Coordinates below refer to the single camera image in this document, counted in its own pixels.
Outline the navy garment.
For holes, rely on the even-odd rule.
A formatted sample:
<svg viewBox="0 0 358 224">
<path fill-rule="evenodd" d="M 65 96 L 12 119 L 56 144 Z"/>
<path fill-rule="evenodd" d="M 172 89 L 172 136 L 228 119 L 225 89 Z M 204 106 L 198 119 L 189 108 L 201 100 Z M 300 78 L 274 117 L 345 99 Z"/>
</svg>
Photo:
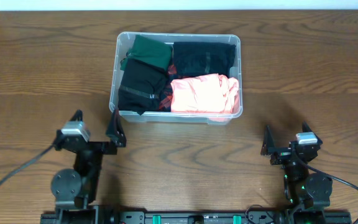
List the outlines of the navy garment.
<svg viewBox="0 0 358 224">
<path fill-rule="evenodd" d="M 236 46 L 219 42 L 174 42 L 173 64 L 177 74 L 197 77 L 217 73 L 229 75 Z"/>
</svg>

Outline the dark green garment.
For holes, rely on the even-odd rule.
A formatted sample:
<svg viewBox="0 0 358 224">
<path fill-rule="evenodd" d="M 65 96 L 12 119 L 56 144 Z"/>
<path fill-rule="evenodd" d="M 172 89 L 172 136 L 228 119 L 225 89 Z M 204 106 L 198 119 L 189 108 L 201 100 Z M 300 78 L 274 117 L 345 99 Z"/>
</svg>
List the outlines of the dark green garment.
<svg viewBox="0 0 358 224">
<path fill-rule="evenodd" d="M 129 59 L 138 60 L 166 72 L 172 58 L 172 47 L 163 42 L 142 35 L 136 35 L 133 46 L 121 60 L 121 70 L 125 70 Z"/>
</svg>

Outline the red navy plaid shirt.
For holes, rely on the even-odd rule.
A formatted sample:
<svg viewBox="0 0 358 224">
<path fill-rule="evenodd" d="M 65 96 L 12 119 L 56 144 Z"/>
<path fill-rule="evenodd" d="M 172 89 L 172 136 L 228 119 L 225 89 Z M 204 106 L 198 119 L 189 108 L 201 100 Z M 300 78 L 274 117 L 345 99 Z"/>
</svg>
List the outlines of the red navy plaid shirt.
<svg viewBox="0 0 358 224">
<path fill-rule="evenodd" d="M 171 64 L 167 70 L 168 80 L 165 84 L 164 89 L 160 94 L 160 104 L 159 111 L 162 112 L 171 112 L 171 104 L 173 98 L 173 89 L 171 86 L 171 82 L 176 79 L 185 78 L 185 76 L 177 74 L 177 69 L 174 64 Z"/>
</svg>

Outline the salmon pink garment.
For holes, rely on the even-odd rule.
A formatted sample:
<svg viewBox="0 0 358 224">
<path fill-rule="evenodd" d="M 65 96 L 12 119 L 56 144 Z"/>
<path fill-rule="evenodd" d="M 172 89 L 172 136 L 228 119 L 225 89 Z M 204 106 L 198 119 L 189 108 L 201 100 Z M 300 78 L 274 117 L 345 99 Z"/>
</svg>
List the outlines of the salmon pink garment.
<svg viewBox="0 0 358 224">
<path fill-rule="evenodd" d="M 227 123 L 243 112 L 241 86 L 236 78 L 218 73 L 174 79 L 170 115 Z"/>
</svg>

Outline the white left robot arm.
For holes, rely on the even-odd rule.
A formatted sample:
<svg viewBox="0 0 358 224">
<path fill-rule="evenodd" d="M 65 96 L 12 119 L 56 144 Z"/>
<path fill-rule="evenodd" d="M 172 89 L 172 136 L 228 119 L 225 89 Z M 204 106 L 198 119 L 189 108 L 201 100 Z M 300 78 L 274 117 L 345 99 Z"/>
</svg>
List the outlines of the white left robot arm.
<svg viewBox="0 0 358 224">
<path fill-rule="evenodd" d="M 112 208 L 92 203 L 96 199 L 103 156 L 116 155 L 119 147 L 126 146 L 119 110 L 113 111 L 106 130 L 109 141 L 91 141 L 90 136 L 81 110 L 57 131 L 54 148 L 74 153 L 75 163 L 72 169 L 62 169 L 53 177 L 51 192 L 55 197 L 55 213 L 43 214 L 41 223 L 117 223 Z"/>
</svg>

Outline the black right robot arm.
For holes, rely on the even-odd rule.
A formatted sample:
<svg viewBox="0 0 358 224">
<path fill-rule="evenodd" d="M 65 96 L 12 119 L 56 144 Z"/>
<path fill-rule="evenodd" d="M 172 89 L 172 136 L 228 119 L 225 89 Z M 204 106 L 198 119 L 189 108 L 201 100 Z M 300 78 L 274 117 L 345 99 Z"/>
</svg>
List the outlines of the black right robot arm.
<svg viewBox="0 0 358 224">
<path fill-rule="evenodd" d="M 322 145 L 311 128 L 302 124 L 302 132 L 287 147 L 275 146 L 272 132 L 265 128 L 261 155 L 270 156 L 270 164 L 284 170 L 284 194 L 291 206 L 273 215 L 274 223 L 327 223 L 324 209 L 330 206 L 331 178 L 310 173 L 308 163 L 318 156 Z"/>
</svg>

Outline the black garment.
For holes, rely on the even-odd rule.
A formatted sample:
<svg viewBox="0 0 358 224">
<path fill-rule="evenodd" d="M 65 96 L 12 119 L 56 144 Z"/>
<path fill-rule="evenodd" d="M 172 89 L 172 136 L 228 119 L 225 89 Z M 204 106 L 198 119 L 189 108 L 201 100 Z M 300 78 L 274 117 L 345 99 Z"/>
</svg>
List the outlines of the black garment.
<svg viewBox="0 0 358 224">
<path fill-rule="evenodd" d="M 129 59 L 118 91 L 118 108 L 139 115 L 157 111 L 160 94 L 167 82 L 166 75 L 151 65 Z"/>
</svg>

